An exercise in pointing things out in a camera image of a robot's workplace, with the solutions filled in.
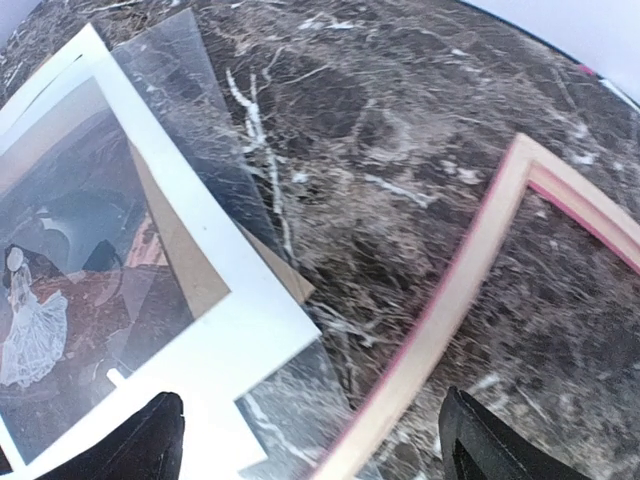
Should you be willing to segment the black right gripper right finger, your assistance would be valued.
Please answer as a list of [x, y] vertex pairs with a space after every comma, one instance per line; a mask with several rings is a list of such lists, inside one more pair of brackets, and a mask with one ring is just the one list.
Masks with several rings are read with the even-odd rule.
[[585, 476], [539, 450], [469, 393], [451, 387], [438, 418], [446, 479], [559, 479]]

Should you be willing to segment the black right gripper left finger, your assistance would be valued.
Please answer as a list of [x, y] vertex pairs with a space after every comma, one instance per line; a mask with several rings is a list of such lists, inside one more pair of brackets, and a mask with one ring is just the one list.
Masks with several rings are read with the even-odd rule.
[[88, 450], [44, 474], [44, 480], [177, 480], [185, 419], [183, 401], [162, 392]]

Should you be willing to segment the clear acrylic sheet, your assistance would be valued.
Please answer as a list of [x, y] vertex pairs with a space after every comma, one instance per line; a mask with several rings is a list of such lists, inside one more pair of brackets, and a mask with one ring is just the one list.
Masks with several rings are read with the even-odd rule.
[[[257, 103], [245, 111], [247, 140], [232, 123], [207, 40], [190, 8], [145, 27], [109, 31], [112, 54], [200, 180], [299, 303], [307, 319], [319, 308], [296, 269], [280, 206], [275, 157], [261, 134]], [[351, 417], [330, 358], [315, 339], [252, 387], [236, 404], [267, 458], [244, 479], [308, 479]]]

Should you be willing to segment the light wooden picture frame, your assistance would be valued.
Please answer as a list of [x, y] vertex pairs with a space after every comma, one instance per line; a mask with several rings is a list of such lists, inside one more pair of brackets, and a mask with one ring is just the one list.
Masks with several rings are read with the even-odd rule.
[[517, 134], [425, 312], [312, 478], [354, 478], [392, 431], [469, 311], [526, 188], [578, 222], [630, 268], [639, 268], [638, 223], [576, 169]]

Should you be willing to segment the white photo mat board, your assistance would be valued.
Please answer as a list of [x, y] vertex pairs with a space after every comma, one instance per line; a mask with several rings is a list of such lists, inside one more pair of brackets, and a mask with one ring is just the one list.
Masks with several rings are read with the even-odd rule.
[[235, 479], [265, 458], [236, 407], [241, 390], [287, 363], [318, 338], [318, 329], [198, 178], [92, 26], [54, 55], [72, 53], [110, 54], [89, 80], [231, 293], [132, 375], [110, 370], [113, 391], [35, 460], [21, 459], [1, 419], [9, 477], [43, 476], [100, 442], [158, 393], [172, 392], [183, 401], [185, 419], [179, 477]]

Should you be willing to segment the dark painting photo print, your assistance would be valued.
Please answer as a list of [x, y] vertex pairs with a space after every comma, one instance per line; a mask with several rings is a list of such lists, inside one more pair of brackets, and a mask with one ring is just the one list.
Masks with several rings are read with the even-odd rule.
[[1, 419], [31, 462], [193, 323], [93, 80], [1, 156]]

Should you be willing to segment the brown cardboard backing board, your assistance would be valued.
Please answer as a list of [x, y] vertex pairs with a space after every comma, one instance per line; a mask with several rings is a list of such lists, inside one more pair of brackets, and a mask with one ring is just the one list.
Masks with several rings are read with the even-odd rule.
[[146, 196], [147, 214], [126, 264], [171, 267], [190, 312], [198, 319], [229, 295], [231, 289], [166, 199], [142, 155], [134, 145], [129, 149]]

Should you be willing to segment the white paper sheet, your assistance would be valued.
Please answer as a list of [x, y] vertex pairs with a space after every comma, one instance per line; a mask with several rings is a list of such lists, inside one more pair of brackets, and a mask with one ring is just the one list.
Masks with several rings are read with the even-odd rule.
[[72, 53], [48, 59], [1, 109], [1, 151], [13, 143], [9, 131], [27, 118], [28, 126], [94, 76], [110, 54]]

